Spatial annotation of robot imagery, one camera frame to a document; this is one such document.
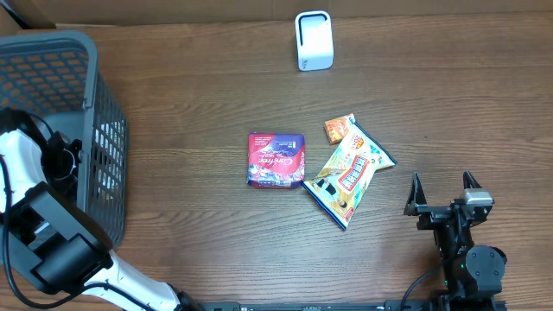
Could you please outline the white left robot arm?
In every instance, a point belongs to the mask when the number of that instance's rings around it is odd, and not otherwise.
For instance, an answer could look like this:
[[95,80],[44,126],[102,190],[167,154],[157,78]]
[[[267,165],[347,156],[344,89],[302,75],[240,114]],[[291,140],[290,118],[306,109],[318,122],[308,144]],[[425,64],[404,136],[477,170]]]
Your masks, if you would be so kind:
[[119,120],[53,129],[1,111],[1,262],[62,302],[79,295],[125,310],[181,310],[181,294],[115,252],[124,230],[125,135]]

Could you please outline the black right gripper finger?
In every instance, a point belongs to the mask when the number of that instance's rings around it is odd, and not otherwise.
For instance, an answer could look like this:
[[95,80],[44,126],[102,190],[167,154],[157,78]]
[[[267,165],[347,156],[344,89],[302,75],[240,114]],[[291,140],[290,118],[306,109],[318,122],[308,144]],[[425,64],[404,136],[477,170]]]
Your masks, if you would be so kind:
[[481,188],[481,185],[476,181],[471,172],[469,170],[466,170],[463,172],[463,187],[465,189]]
[[410,195],[404,207],[404,215],[418,216],[428,207],[423,186],[418,173],[413,174]]

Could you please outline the yellow snack bag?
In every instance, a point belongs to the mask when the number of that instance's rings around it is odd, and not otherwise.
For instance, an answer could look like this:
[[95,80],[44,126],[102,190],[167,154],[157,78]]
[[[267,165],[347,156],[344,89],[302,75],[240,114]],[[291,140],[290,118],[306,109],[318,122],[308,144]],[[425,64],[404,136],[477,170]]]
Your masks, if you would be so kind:
[[303,182],[303,187],[342,229],[346,229],[375,172],[396,164],[392,155],[355,123],[319,174]]

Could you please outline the small orange box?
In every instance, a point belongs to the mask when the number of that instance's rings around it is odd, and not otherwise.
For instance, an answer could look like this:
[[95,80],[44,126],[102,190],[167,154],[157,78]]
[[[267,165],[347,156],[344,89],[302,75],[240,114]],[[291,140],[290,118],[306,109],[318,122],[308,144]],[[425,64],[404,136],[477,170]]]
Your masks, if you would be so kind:
[[350,113],[325,122],[325,131],[331,144],[339,143],[355,124],[355,116]]

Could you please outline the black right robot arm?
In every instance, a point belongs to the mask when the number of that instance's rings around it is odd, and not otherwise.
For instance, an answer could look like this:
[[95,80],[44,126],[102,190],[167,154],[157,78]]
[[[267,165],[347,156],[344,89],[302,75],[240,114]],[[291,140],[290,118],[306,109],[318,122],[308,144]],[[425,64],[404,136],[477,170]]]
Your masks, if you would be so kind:
[[447,206],[429,206],[419,175],[414,174],[404,214],[418,218],[416,228],[434,233],[448,291],[459,300],[491,299],[502,290],[506,254],[492,246],[476,245],[471,229],[484,223],[494,199],[467,170],[463,189]]

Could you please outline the red purple Carefree pack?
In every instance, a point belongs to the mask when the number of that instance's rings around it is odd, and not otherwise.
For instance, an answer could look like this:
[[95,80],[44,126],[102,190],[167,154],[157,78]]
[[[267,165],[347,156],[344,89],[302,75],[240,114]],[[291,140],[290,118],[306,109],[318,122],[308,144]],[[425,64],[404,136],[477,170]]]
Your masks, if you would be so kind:
[[247,183],[260,188],[296,188],[305,176],[305,139],[297,133],[250,133]]

